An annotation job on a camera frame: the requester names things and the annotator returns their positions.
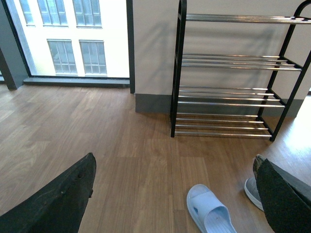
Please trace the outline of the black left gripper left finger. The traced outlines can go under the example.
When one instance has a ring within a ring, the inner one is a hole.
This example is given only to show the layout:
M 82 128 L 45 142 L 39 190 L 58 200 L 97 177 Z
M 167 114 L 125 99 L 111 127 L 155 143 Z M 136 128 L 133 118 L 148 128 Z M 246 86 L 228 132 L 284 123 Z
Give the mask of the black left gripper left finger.
M 93 194 L 96 159 L 88 153 L 0 217 L 2 233 L 76 233 Z

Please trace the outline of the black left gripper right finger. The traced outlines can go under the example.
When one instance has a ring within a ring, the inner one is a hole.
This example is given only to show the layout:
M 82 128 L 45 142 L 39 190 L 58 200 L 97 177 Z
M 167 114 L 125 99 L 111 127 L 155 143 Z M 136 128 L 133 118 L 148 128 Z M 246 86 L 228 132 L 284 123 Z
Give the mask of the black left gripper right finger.
M 257 189 L 268 224 L 276 233 L 311 231 L 311 187 L 264 160 L 257 170 Z

